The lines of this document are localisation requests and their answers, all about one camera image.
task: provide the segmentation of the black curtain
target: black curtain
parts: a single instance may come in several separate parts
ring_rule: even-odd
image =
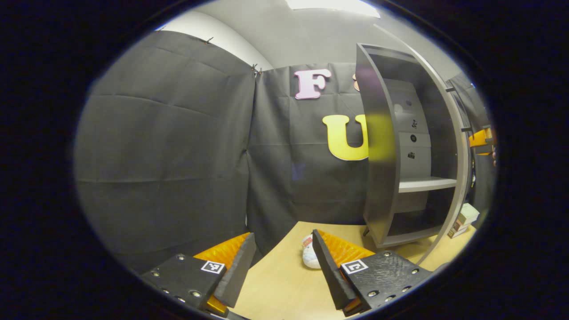
[[[319,98],[297,100],[294,72],[312,69],[328,69],[332,76]],[[354,118],[364,114],[364,107],[354,88],[355,71],[355,63],[303,64],[257,76],[247,152],[247,215],[263,254],[297,221],[364,224],[368,160],[332,155],[322,122],[332,114],[348,116],[348,144],[361,146],[361,125]]]
[[[145,272],[247,231],[254,74],[204,41],[152,32],[92,87],[75,177],[100,240]]]

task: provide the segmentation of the cardboard box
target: cardboard box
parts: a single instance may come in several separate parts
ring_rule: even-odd
[[[452,239],[452,238],[455,238],[455,237],[458,237],[458,236],[460,236],[461,234],[463,234],[464,232],[466,232],[467,229],[468,229],[468,228],[464,228],[464,229],[462,229],[462,230],[460,230],[460,231],[455,231],[454,229],[451,229],[451,230],[448,232],[448,236],[449,236],[451,239]]]
[[[460,221],[455,221],[455,224],[452,225],[452,230],[454,231],[461,231],[462,229],[468,228],[470,224],[462,224]]]
[[[479,214],[478,210],[472,207],[469,203],[464,203],[460,209],[457,221],[460,221],[460,224],[462,225],[471,224],[478,219]]]

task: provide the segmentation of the sticker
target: sticker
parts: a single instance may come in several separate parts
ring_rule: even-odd
[[[368,268],[368,266],[366,266],[363,261],[358,259],[356,261],[342,263],[342,268],[344,268],[347,274],[352,274],[365,270]]]
[[[356,79],[356,74],[354,73],[354,75],[352,76],[352,79]],[[360,85],[358,85],[357,81],[354,81],[354,89],[357,90],[358,92],[360,91]]]
[[[219,274],[224,266],[225,264],[223,263],[208,261],[201,267],[201,270]]]
[[[302,248],[306,248],[309,244],[312,243],[312,238],[308,237],[303,243],[302,243]]]

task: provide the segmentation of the orange object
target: orange object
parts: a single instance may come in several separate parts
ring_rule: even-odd
[[[227,306],[221,303],[214,295],[209,298],[207,307],[205,308],[217,315],[225,315],[227,311]]]
[[[468,138],[470,147],[485,146],[488,143],[486,139],[492,139],[492,130],[490,128],[482,129]]]
[[[249,234],[250,232],[247,232],[240,236],[236,236],[227,241],[224,241],[196,254],[194,258],[223,263],[227,268],[226,270],[229,270],[233,264],[233,260],[235,259],[237,252],[239,251],[239,248],[241,248],[243,241],[245,241],[245,238],[247,238]],[[208,300],[206,309],[217,315],[224,315],[227,310],[227,306],[221,303],[221,301],[212,295]]]
[[[373,251],[362,248],[351,242],[347,242],[346,240],[331,235],[330,233],[326,233],[322,230],[318,230],[318,232],[322,236],[324,243],[326,243],[326,246],[330,251],[330,255],[332,256],[332,259],[334,259],[338,268],[342,263],[375,255],[375,252]]]
[[[218,245],[215,245],[214,247],[196,254],[194,258],[223,263],[225,264],[227,270],[229,270],[233,264],[233,259],[235,259],[235,256],[239,251],[239,248],[241,248],[243,241],[245,241],[245,238],[247,238],[249,234],[250,232],[247,232],[240,236],[236,236],[235,238],[224,241]]]
[[[352,311],[354,308],[361,304],[361,300],[359,298],[355,298],[352,302],[348,303],[347,306],[344,307],[344,312],[348,313]]]

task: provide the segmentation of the wooden table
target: wooden table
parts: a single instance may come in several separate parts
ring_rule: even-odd
[[[322,271],[303,264],[301,241],[313,229],[320,229],[375,252],[371,237],[362,237],[364,228],[364,225],[298,222],[273,250],[249,269],[237,304],[230,310],[252,320],[345,319],[344,313],[334,308]],[[441,239],[420,266],[432,271],[451,261],[474,232],[474,227],[469,226],[454,239],[448,236]],[[417,262],[434,238],[436,236],[390,249]]]

